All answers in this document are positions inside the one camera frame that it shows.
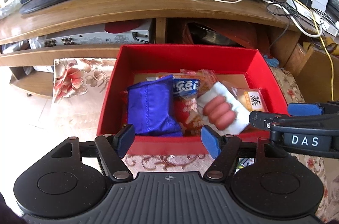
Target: red circular object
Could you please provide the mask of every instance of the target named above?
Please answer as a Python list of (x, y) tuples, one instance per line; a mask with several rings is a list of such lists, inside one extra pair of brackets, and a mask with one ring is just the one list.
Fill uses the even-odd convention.
[(111, 34), (119, 34), (138, 28), (142, 24), (142, 22), (143, 20), (108, 22), (105, 24), (105, 31)]

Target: floral tablecloth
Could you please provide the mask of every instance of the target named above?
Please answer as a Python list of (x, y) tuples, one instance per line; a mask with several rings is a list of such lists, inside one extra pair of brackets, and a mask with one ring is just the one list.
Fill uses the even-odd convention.
[[(100, 111), (115, 59), (60, 59), (55, 60), (53, 103), (50, 111), (52, 133), (77, 136), (80, 141), (96, 137)], [(293, 76), (283, 70), (271, 70), (287, 103), (304, 102)], [(327, 221), (328, 189), (324, 161), (320, 157), (295, 155), (313, 171), (324, 184), (324, 196), (316, 215)], [(133, 156), (126, 155), (124, 163), (135, 176), (139, 171), (200, 171), (203, 174), (211, 165), (210, 155)], [(96, 161), (89, 165), (100, 169)]]

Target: silver screw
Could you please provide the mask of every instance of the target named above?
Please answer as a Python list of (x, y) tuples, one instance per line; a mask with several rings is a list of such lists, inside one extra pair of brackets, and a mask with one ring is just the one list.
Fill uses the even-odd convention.
[(221, 171), (210, 170), (208, 173), (206, 173), (206, 176), (210, 179), (221, 179), (224, 175)]
[(119, 170), (113, 173), (115, 179), (127, 179), (129, 177), (129, 172), (125, 170)]

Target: white power strip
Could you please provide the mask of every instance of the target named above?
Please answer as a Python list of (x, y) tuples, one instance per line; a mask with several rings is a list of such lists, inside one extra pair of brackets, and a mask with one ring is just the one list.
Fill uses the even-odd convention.
[[(291, 7), (295, 8), (292, 0), (286, 0), (286, 2)], [(303, 15), (305, 18), (307, 18), (307, 19), (309, 19), (310, 21), (313, 22), (313, 18), (312, 18), (312, 15), (311, 15), (309, 10), (305, 9), (305, 7), (303, 7), (299, 3), (296, 3), (295, 5), (297, 6), (297, 11), (301, 15)], [(322, 19), (321, 16), (318, 13), (316, 13), (316, 12), (313, 12), (313, 13), (314, 13), (314, 17), (316, 19), (316, 22), (319, 25), (322, 23), (322, 28), (323, 28), (324, 31), (326, 31), (327, 33), (330, 33), (334, 37), (336, 37), (338, 35), (338, 29), (336, 27), (334, 27), (332, 24), (328, 23), (325, 19)]]

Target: red box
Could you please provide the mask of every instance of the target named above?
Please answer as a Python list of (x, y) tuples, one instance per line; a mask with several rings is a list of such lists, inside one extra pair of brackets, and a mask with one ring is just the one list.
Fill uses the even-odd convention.
[[(116, 134), (121, 129), (121, 92), (133, 84), (135, 74), (179, 73), (180, 69), (214, 70), (216, 74), (243, 74), (250, 88), (260, 88), (269, 112), (287, 114), (285, 98), (270, 68), (258, 50), (184, 44), (123, 45), (119, 51), (102, 106), (97, 135)], [(243, 141), (256, 142), (269, 132), (243, 132)], [(207, 154), (200, 137), (136, 136), (128, 151), (133, 155)]]

